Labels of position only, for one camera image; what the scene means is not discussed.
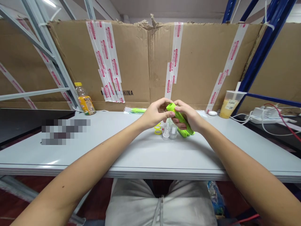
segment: plastic cup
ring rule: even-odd
[[[220,110],[219,116],[221,118],[228,119],[232,115],[233,111],[241,101],[241,99],[244,97],[246,93],[245,92],[239,92],[239,91],[227,91],[223,106]]]

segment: left hand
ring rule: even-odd
[[[155,127],[162,120],[166,122],[166,119],[174,117],[174,112],[166,110],[167,105],[170,103],[172,103],[172,101],[167,98],[162,98],[151,103],[146,112],[138,119],[141,126],[145,130],[150,129]]]

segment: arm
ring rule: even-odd
[[[44,188],[12,225],[65,225],[82,197],[141,132],[175,116],[170,111],[160,113],[169,103],[171,100],[166,98],[152,103],[137,121],[68,166]]]
[[[258,214],[271,225],[298,225],[301,203],[266,168],[229,141],[192,107],[177,100],[176,111],[186,115],[191,128],[207,140],[229,177]],[[185,124],[172,119],[180,129]]]

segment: blue metal rack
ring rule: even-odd
[[[232,12],[235,6],[235,2],[233,0],[229,0],[227,4],[227,8],[225,11],[223,23],[226,23],[230,20],[232,16]],[[244,15],[241,18],[241,21],[245,21],[250,15],[251,11],[257,4],[258,0],[252,0]],[[250,65],[246,71],[245,77],[241,82],[239,91],[247,92],[246,96],[255,97],[263,100],[273,101],[285,105],[291,105],[295,107],[301,107],[300,102],[289,101],[274,97],[262,96],[258,94],[248,93],[251,85],[253,84],[265,58],[267,57],[272,45],[274,44],[280,30],[282,29],[289,13],[291,12],[296,0],[272,0],[269,8],[267,9],[267,21],[270,25],[274,26],[274,29],[268,27],[262,37],[262,40],[250,62]],[[239,107],[241,106],[243,100],[241,100],[240,104],[237,106],[233,115],[237,114]]]

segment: bottle label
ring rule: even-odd
[[[89,96],[81,96],[78,98],[78,100],[81,103],[81,107],[85,115],[93,115],[96,113],[95,108],[92,104],[92,100]]]

